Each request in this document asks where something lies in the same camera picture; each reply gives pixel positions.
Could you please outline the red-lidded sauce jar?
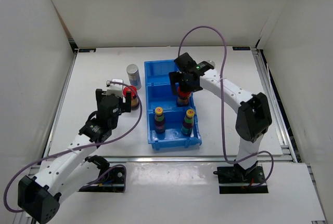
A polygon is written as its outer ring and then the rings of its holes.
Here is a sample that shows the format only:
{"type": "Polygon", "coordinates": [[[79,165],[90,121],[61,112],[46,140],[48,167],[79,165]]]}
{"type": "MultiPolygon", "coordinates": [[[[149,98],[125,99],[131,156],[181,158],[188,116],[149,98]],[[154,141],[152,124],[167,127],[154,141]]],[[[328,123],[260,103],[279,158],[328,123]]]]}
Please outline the red-lidded sauce jar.
{"type": "Polygon", "coordinates": [[[178,107],[187,107],[189,106],[190,98],[192,92],[183,92],[180,87],[177,88],[177,101],[176,104],[178,107]]]}
{"type": "Polygon", "coordinates": [[[126,97],[126,93],[131,93],[131,109],[135,110],[139,106],[138,97],[135,93],[137,93],[137,89],[134,86],[124,87],[123,96],[126,97]]]}

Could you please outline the yellow-capped sauce bottle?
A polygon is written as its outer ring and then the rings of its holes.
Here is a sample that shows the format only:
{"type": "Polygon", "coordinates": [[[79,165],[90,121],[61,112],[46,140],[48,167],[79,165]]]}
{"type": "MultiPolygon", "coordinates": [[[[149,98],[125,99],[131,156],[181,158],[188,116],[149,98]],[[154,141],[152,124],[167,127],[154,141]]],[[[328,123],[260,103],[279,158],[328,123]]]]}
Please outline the yellow-capped sauce bottle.
{"type": "Polygon", "coordinates": [[[157,133],[163,133],[165,131],[165,118],[163,109],[161,107],[155,108],[155,131],[157,133]]]}

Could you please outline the green-labelled sauce bottle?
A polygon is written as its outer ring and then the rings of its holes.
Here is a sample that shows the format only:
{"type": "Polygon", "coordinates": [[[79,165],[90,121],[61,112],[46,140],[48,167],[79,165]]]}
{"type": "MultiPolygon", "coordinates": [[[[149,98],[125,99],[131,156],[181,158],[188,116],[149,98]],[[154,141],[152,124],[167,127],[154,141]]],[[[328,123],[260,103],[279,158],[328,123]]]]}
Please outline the green-labelled sauce bottle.
{"type": "Polygon", "coordinates": [[[191,135],[194,126],[194,116],[195,116],[195,110],[188,109],[186,111],[181,128],[183,135],[185,136],[191,135]]]}

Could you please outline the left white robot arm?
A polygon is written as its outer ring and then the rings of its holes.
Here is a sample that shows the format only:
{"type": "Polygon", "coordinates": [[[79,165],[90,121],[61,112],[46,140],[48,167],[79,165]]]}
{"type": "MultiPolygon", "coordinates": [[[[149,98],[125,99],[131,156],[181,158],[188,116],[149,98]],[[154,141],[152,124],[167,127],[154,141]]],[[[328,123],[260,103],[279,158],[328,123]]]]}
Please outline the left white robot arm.
{"type": "Polygon", "coordinates": [[[69,153],[53,160],[33,177],[24,176],[18,183],[18,205],[38,223],[48,223],[60,204],[71,194],[102,187],[107,191],[114,183],[125,182],[125,168],[110,166],[95,155],[117,127],[119,115],[131,111],[131,93],[119,96],[96,90],[97,111],[93,112],[69,144],[69,153]]]}

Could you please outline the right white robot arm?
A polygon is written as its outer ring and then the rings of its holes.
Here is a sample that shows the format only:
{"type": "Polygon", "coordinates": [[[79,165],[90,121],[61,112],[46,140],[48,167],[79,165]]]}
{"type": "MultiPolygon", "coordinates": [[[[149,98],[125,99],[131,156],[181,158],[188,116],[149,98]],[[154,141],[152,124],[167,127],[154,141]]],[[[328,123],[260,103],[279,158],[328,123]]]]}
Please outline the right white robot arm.
{"type": "Polygon", "coordinates": [[[240,137],[234,166],[234,177],[246,182],[258,164],[257,156],[263,136],[272,124],[267,96],[250,93],[222,77],[212,61],[197,63],[188,53],[174,60],[178,68],[169,73],[172,92],[194,93],[207,90],[218,96],[236,113],[235,130],[240,137]]]}

